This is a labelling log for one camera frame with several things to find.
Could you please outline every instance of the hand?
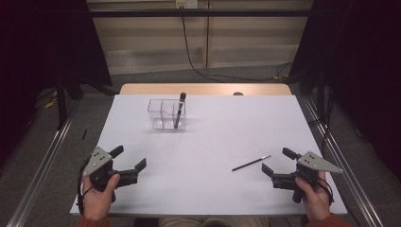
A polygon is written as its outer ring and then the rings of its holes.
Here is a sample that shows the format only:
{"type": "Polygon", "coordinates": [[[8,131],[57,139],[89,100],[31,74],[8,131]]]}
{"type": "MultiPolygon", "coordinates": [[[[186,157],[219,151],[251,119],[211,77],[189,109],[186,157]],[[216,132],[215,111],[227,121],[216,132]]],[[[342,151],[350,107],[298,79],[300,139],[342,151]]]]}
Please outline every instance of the hand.
{"type": "MultiPolygon", "coordinates": [[[[319,171],[319,177],[325,180],[323,171],[319,171]]],[[[319,182],[326,186],[324,181],[319,180],[319,182]]],[[[295,183],[305,191],[303,202],[309,221],[320,221],[328,218],[330,216],[330,205],[327,193],[319,186],[313,189],[309,183],[301,178],[295,178],[295,183]]]]}
{"type": "Polygon", "coordinates": [[[103,192],[97,191],[92,187],[92,182],[89,177],[83,178],[82,191],[85,192],[91,188],[84,197],[84,213],[83,216],[91,220],[105,219],[109,214],[112,204],[112,194],[117,187],[120,175],[114,174],[107,183],[106,189],[103,192]]]}

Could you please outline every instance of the metal frame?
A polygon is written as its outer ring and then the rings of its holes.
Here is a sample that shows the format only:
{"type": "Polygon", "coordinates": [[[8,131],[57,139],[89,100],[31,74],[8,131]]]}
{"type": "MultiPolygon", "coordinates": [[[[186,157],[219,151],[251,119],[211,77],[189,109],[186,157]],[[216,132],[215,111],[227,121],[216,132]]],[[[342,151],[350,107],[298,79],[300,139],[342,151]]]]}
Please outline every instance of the metal frame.
{"type": "MultiPolygon", "coordinates": [[[[310,97],[306,97],[305,104],[310,114],[314,118],[314,120],[318,120],[319,119],[319,115],[317,113],[318,110],[313,100],[310,97]]],[[[323,123],[318,123],[318,129],[322,137],[324,137],[327,126],[323,123]]],[[[347,161],[345,160],[345,157],[342,155],[340,147],[337,145],[337,142],[334,139],[333,135],[330,133],[330,131],[326,135],[325,144],[328,146],[331,155],[336,161],[336,164],[344,170],[343,171],[344,180],[346,181],[348,187],[350,188],[350,191],[353,194],[355,200],[357,201],[357,205],[359,206],[359,209],[362,212],[363,216],[365,217],[366,221],[368,222],[369,226],[372,227],[384,226],[374,208],[374,205],[371,203],[371,200],[368,198],[365,191],[362,189],[362,186],[359,184],[357,177],[354,175],[354,172],[348,165],[347,161]]]]}

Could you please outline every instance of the wall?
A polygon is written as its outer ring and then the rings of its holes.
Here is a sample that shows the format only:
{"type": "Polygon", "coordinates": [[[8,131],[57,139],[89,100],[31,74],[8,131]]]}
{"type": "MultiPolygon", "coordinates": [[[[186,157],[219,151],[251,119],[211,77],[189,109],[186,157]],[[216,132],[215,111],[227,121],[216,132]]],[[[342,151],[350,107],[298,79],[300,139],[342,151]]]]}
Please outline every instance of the wall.
{"type": "MultiPolygon", "coordinates": [[[[90,0],[90,9],[174,9],[175,1],[90,0]]],[[[199,0],[200,9],[310,9],[311,0],[199,0]]],[[[188,69],[181,18],[94,18],[112,75],[188,69]]],[[[196,68],[294,59],[306,18],[185,18],[196,68]]]]}

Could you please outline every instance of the white tabletop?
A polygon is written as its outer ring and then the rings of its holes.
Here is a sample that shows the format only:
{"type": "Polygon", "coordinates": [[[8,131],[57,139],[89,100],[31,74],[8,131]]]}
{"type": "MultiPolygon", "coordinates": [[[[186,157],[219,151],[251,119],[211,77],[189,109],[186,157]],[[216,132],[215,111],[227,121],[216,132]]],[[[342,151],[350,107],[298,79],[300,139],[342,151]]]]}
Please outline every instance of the white tabletop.
{"type": "MultiPolygon", "coordinates": [[[[304,214],[293,191],[273,188],[261,164],[276,173],[295,170],[282,148],[297,153],[319,148],[295,96],[186,97],[186,130],[154,130],[148,117],[152,98],[115,96],[98,145],[106,151],[124,146],[116,170],[132,169],[143,158],[148,166],[138,183],[118,188],[110,213],[133,216],[265,216],[304,214]],[[265,155],[269,159],[233,172],[265,155]]],[[[346,213],[333,188],[333,213],[346,213]]],[[[74,202],[71,213],[78,214],[74,202]]]]}

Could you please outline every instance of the pen holder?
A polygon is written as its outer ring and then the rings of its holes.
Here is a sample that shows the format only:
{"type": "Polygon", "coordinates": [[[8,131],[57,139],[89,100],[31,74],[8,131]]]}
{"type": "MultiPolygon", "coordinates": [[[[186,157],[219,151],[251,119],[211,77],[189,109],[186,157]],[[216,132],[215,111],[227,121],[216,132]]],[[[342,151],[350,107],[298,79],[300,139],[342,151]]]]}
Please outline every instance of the pen holder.
{"type": "Polygon", "coordinates": [[[179,99],[151,99],[148,105],[148,115],[152,128],[155,130],[185,130],[185,102],[179,114],[179,99]]]}

